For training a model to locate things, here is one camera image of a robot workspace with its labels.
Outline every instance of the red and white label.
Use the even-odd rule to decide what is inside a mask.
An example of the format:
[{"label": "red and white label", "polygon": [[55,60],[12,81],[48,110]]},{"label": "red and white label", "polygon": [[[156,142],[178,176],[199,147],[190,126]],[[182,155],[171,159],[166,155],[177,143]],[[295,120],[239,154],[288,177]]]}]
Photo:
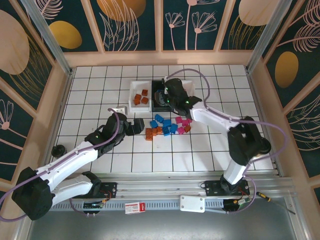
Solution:
[{"label": "red and white label", "polygon": [[131,202],[125,204],[125,214],[137,214],[146,211],[146,204],[144,202]]}]

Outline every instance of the white grid tile floor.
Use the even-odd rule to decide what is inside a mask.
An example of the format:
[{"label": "white grid tile floor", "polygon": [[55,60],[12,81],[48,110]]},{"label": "white grid tile floor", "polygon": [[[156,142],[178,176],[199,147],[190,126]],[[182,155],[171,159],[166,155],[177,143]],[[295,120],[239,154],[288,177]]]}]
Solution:
[{"label": "white grid tile floor", "polygon": [[[224,113],[259,120],[252,92],[242,65],[161,65],[77,67],[67,105],[57,136],[57,144],[67,150],[79,145],[87,134],[107,122],[108,108],[128,106],[131,81],[159,80],[183,68],[200,70],[208,79],[208,105]],[[179,73],[182,80],[192,80],[195,96],[207,96],[207,84],[193,72]],[[157,113],[129,112],[128,121],[144,118],[146,128]],[[175,123],[176,114],[158,112]],[[224,171],[230,162],[228,141],[214,129],[193,121],[187,134],[158,135],[145,140],[145,130],[126,136],[111,152],[83,166],[77,172],[103,173],[207,172]],[[249,170],[272,170],[270,159],[255,163]]]}]

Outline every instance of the yellow circle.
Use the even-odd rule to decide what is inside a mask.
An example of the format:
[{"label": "yellow circle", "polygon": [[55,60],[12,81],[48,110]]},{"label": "yellow circle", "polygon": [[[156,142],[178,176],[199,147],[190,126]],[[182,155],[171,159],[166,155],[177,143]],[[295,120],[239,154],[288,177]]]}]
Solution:
[{"label": "yellow circle", "polygon": [[102,12],[107,15],[109,18],[126,22],[131,20],[130,9],[135,14],[135,17],[140,17],[146,8],[146,0],[97,0],[97,3],[102,10]]},{"label": "yellow circle", "polygon": [[82,44],[80,32],[66,21],[55,21],[49,28],[61,47],[76,49]]},{"label": "yellow circle", "polygon": [[293,83],[298,68],[299,60],[294,53],[285,51],[280,55],[275,65],[275,81],[280,88],[287,88]]},{"label": "yellow circle", "polygon": [[266,25],[278,3],[279,0],[241,0],[239,18],[249,26]]},{"label": "yellow circle", "polygon": [[22,73],[29,62],[28,35],[10,14],[0,10],[0,69],[8,74]]}]

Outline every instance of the yellow screwdriver handle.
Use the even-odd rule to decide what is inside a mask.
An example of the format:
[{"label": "yellow screwdriver handle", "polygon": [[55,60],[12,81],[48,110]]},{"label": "yellow screwdriver handle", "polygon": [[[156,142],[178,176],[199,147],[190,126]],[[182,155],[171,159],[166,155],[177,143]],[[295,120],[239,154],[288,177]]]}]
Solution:
[{"label": "yellow screwdriver handle", "polygon": [[265,199],[267,202],[270,202],[270,201],[271,201],[271,198],[270,198],[270,197],[267,197],[266,195],[262,194],[262,193],[259,192],[259,191],[257,191],[256,194],[257,194],[259,197]]}]

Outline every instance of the orange block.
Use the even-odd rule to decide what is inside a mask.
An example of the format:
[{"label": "orange block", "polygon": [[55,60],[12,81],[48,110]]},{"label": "orange block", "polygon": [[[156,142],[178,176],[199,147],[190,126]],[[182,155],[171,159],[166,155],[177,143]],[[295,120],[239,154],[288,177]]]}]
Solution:
[{"label": "orange block", "polygon": [[133,100],[133,103],[134,103],[134,105],[138,105],[138,104],[140,104],[140,100],[135,98],[135,99]]},{"label": "orange block", "polygon": [[142,96],[141,96],[140,94],[136,94],[136,95],[134,96],[134,99],[139,99],[139,100],[140,100],[141,97],[142,97]]},{"label": "orange block", "polygon": [[184,127],[184,131],[185,131],[185,133],[190,132],[190,130],[191,130],[190,125],[188,125],[188,126]]},{"label": "orange block", "polygon": [[147,89],[143,89],[141,95],[142,96],[148,96],[148,90]]},{"label": "orange block", "polygon": [[158,126],[156,128],[156,134],[158,134],[158,135],[162,134],[162,127]]},{"label": "orange block", "polygon": [[146,97],[142,98],[142,100],[141,100],[141,103],[143,103],[143,104],[147,104],[148,102],[149,102],[149,99]]},{"label": "orange block", "polygon": [[153,138],[152,128],[146,128],[145,129],[145,140],[152,141],[152,138]]}]

